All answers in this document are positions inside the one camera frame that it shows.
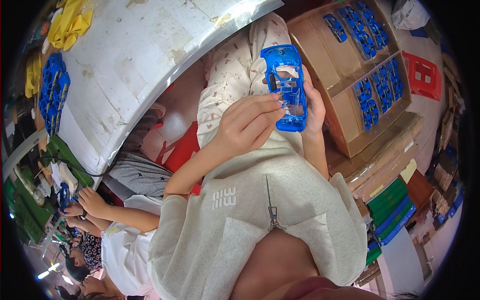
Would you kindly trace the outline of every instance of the gray star-print pants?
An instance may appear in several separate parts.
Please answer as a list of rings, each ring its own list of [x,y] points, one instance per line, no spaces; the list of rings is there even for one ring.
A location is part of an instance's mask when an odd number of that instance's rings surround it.
[[[115,166],[103,177],[102,182],[122,201],[133,195],[163,198],[172,173],[139,151],[143,138],[157,120],[154,112],[147,111],[123,144]]]

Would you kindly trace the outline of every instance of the ceiling light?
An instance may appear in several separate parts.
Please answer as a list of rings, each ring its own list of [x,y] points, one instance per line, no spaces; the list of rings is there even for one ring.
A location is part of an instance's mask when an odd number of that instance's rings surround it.
[[[67,283],[70,283],[71,285],[73,285],[73,282],[70,280],[70,278],[68,278],[65,275],[62,275],[62,277],[63,277],[63,280],[65,280]]]
[[[54,264],[53,266],[51,266],[50,268],[48,268],[48,270],[49,270],[49,271],[53,271],[53,270],[55,270],[59,265],[60,265],[60,263],[56,263],[56,264]]]
[[[42,279],[43,277],[47,276],[50,273],[50,271],[45,271],[42,274],[37,276],[37,279]]]

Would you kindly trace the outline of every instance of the zipper pull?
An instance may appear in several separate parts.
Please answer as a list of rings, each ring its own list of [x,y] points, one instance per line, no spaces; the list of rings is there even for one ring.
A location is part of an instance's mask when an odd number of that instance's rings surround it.
[[[270,213],[270,223],[272,226],[277,226],[278,222],[276,221],[276,206],[269,206],[268,212]]]

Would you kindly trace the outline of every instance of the gray sweatshirt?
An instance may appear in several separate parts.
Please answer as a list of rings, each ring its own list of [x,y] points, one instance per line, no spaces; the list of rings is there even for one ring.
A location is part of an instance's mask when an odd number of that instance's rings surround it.
[[[367,233],[358,208],[340,173],[327,181],[298,154],[299,137],[274,131],[260,149],[209,172],[188,203],[178,195],[163,201],[147,263],[162,300],[228,299],[274,227],[302,239],[320,275],[335,284],[362,273]]]

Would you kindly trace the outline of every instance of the hand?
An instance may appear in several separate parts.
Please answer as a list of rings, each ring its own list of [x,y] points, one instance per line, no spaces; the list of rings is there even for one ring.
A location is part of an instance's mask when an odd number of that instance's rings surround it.
[[[303,89],[307,97],[307,126],[301,134],[315,135],[322,133],[322,126],[325,120],[325,105],[320,92],[313,88],[312,79],[304,65],[302,65],[302,70],[304,79]]]
[[[285,115],[278,99],[277,94],[247,96],[227,108],[210,142],[218,154],[230,159],[263,146]]]
[[[77,202],[70,202],[69,207],[66,207],[64,209],[65,213],[63,213],[59,209],[59,214],[63,216],[81,216],[84,214],[84,208],[80,205],[80,203]]]
[[[68,227],[73,228],[77,227],[79,219],[77,216],[66,216],[65,221],[67,221]]]
[[[78,193],[80,195],[78,202],[84,210],[91,216],[103,219],[110,205],[106,204],[103,198],[92,188],[85,188]]]

